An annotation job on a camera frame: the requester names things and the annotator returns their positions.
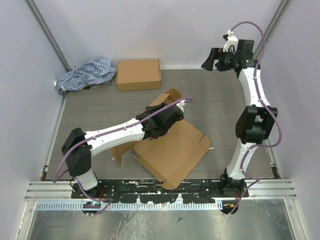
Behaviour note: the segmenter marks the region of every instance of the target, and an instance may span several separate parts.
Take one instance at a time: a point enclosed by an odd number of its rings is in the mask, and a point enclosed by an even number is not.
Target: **cardboard box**
[[[119,91],[161,88],[159,59],[119,61],[116,85]]]
[[[155,99],[150,106],[170,104],[182,94],[171,88]],[[132,149],[138,155],[137,161],[148,169],[164,189],[176,189],[197,165],[210,147],[210,140],[186,120],[176,122],[165,136],[127,142],[110,149],[115,160],[121,165],[122,156]]]

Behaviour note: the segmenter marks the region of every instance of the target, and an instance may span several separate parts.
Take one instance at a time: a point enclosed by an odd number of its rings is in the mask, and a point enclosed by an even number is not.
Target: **black mounting plate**
[[[184,204],[215,203],[213,198],[235,198],[235,191],[221,191],[218,179],[185,179],[178,188],[167,190],[161,187],[162,182],[155,179],[101,179],[99,186],[102,190],[102,198],[112,198],[113,203],[133,204],[137,202],[138,196],[141,203],[149,201],[154,204],[174,203],[179,194]],[[86,199],[78,189],[77,183],[73,186],[72,199]],[[100,198],[98,192],[94,197]]]

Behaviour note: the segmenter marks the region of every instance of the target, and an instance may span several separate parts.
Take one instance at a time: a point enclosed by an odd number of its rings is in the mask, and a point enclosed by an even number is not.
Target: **wire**
[[[104,191],[101,189],[101,190],[100,190],[100,193],[101,193],[101,194],[100,194],[99,199],[102,199],[102,196],[103,196],[103,194],[104,194]]]
[[[256,90],[256,94],[258,96],[258,99],[259,99],[259,102],[261,103],[261,105],[265,108],[265,110],[270,114],[270,116],[273,118],[277,128],[278,128],[278,131],[279,131],[279,139],[276,143],[274,144],[271,144],[271,145],[266,145],[266,144],[255,144],[255,145],[252,145],[251,147],[249,147],[247,149],[247,151],[245,152],[245,154],[243,155],[243,158],[241,160],[241,163],[240,163],[240,169],[241,169],[241,172],[243,173],[243,175],[245,175],[247,178],[250,178],[250,179],[253,179],[255,180],[254,182],[252,182],[249,186],[246,187],[246,189],[243,191],[243,193],[241,194],[240,198],[238,199],[238,201],[236,202],[234,208],[231,210],[231,212],[229,213],[229,215],[231,216],[231,214],[236,210],[236,208],[239,206],[239,203],[241,201],[241,199],[243,198],[243,196],[246,194],[246,192],[248,191],[248,189],[250,187],[252,187],[254,184],[256,184],[257,182],[260,181],[260,178],[257,177],[257,176],[251,176],[249,174],[247,174],[244,170],[243,170],[243,165],[244,165],[244,162],[246,160],[246,157],[248,156],[250,150],[252,150],[253,148],[256,148],[256,147],[263,147],[263,148],[273,148],[273,147],[276,147],[278,146],[281,141],[282,141],[282,136],[283,136],[283,133],[282,133],[282,128],[280,126],[280,123],[277,119],[277,117],[273,114],[273,112],[270,110],[270,108],[264,103],[264,101],[261,99],[261,93],[260,93],[260,89],[259,89],[259,86],[258,86],[258,80],[257,80],[257,70],[258,70],[258,67],[259,67],[259,64],[260,64],[260,61],[265,53],[265,49],[266,49],[266,38],[265,38],[265,35],[262,31],[262,29],[257,25],[255,24],[254,22],[252,21],[242,21],[238,24],[236,24],[233,28],[231,28],[231,31],[233,31],[236,27],[242,25],[242,24],[250,24],[250,25],[253,25],[255,26],[260,34],[261,34],[261,37],[262,37],[262,51],[261,51],[261,54],[258,58],[258,61],[254,67],[254,71],[253,71],[253,81],[254,81],[254,86],[255,86],[255,90]]]
[[[161,108],[161,109],[153,112],[152,114],[150,114],[149,116],[146,116],[145,118],[143,118],[142,120],[140,120],[140,121],[138,121],[138,122],[132,123],[132,124],[126,126],[126,127],[119,127],[119,128],[116,128],[116,129],[107,131],[107,132],[103,132],[103,133],[97,134],[96,136],[92,136],[92,137],[89,137],[89,138],[87,138],[87,139],[84,139],[84,140],[78,142],[77,144],[73,145],[73,146],[66,152],[66,154],[63,156],[60,164],[58,165],[58,167],[57,167],[57,169],[56,169],[56,171],[55,171],[55,175],[54,175],[54,178],[53,178],[53,180],[52,180],[53,183],[56,183],[57,181],[59,181],[60,178],[61,178],[66,172],[68,172],[68,170],[65,170],[61,175],[58,176],[58,174],[59,174],[59,172],[60,172],[63,164],[65,163],[66,159],[68,158],[68,156],[69,156],[77,147],[82,146],[83,144],[85,144],[86,142],[89,142],[89,141],[91,141],[91,140],[95,140],[96,138],[99,138],[99,137],[102,137],[102,136],[105,136],[105,135],[108,135],[108,134],[116,133],[116,132],[118,132],[118,131],[126,130],[126,129],[128,129],[128,128],[131,128],[131,127],[134,127],[134,126],[136,126],[136,125],[138,125],[138,124],[141,124],[141,123],[145,122],[146,120],[150,119],[151,117],[157,115],[158,113],[161,113],[162,111],[170,108],[171,106],[176,105],[177,103],[180,103],[181,101],[185,101],[185,103],[190,103],[190,102],[192,102],[192,100],[193,100],[193,99],[190,98],[190,97],[180,98],[180,99],[178,99],[178,100],[176,100],[176,101],[174,101],[174,102],[172,102],[172,103],[164,106],[163,108]]]

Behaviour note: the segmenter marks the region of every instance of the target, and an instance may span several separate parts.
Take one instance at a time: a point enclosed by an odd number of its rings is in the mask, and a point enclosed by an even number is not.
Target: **striped cloth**
[[[60,95],[81,89],[95,89],[111,85],[117,70],[111,67],[110,59],[93,58],[79,69],[60,75],[54,82]]]

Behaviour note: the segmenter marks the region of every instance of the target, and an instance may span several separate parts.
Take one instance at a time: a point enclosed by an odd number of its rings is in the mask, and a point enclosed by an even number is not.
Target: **open cardboard box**
[[[182,97],[175,88],[162,93],[150,106],[170,104]],[[210,140],[185,119],[176,122],[165,136],[127,142],[110,149],[121,165],[122,156],[132,149],[137,161],[148,169],[167,190],[176,189],[210,147]]]

